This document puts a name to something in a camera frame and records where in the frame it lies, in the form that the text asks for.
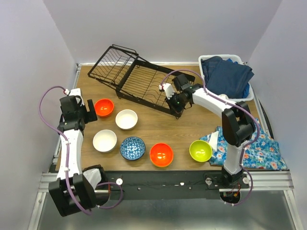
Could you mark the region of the white bowl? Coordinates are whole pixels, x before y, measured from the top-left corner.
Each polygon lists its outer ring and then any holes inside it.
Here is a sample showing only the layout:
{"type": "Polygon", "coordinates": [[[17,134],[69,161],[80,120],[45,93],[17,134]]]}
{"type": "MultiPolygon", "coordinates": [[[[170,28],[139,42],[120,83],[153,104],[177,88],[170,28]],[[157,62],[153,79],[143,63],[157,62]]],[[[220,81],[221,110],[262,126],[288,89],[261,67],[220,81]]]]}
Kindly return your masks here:
{"type": "Polygon", "coordinates": [[[136,126],[138,116],[133,110],[125,109],[116,115],[115,122],[120,129],[131,130],[136,126]]]}
{"type": "Polygon", "coordinates": [[[110,152],[114,149],[117,143],[116,134],[109,129],[104,129],[97,132],[93,138],[94,148],[102,153],[110,152]]]}

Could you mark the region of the black wire dish rack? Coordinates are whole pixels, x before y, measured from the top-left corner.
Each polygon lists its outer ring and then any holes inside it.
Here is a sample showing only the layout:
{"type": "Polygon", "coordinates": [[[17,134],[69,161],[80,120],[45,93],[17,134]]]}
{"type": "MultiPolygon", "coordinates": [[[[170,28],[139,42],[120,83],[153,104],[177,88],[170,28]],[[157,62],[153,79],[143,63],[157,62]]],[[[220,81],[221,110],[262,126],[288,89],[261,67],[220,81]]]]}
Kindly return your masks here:
{"type": "Polygon", "coordinates": [[[172,69],[153,64],[139,56],[136,50],[111,45],[88,72],[88,77],[115,90],[118,98],[141,104],[170,114],[165,93],[159,84],[173,84],[172,79],[181,74],[172,69]]]}

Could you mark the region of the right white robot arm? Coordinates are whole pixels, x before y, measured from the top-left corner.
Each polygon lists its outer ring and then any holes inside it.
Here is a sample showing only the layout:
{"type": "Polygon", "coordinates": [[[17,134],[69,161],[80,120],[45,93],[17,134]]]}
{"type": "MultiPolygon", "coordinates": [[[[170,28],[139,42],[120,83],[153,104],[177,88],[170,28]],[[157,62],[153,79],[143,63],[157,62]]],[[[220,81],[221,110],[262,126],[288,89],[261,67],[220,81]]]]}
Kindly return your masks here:
{"type": "Polygon", "coordinates": [[[248,105],[245,102],[234,104],[213,94],[204,84],[191,85],[184,74],[176,76],[172,82],[161,82],[159,85],[159,91],[165,93],[170,110],[182,113],[187,104],[197,104],[221,118],[227,152],[218,182],[221,186],[233,187],[243,177],[245,147],[250,144],[252,134],[259,127],[248,105]]]}

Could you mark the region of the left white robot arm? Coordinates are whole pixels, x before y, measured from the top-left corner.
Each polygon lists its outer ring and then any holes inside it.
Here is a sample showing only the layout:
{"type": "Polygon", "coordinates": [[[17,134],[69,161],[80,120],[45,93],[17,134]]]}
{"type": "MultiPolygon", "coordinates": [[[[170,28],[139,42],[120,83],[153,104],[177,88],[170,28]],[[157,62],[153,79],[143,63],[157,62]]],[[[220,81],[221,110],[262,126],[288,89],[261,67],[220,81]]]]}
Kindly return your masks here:
{"type": "Polygon", "coordinates": [[[48,191],[59,214],[63,217],[84,211],[96,205],[95,189],[106,185],[107,177],[101,165],[81,168],[81,148],[85,125],[97,120],[92,100],[86,108],[82,97],[69,95],[60,99],[62,119],[57,131],[61,138],[61,163],[57,178],[48,191]]]}

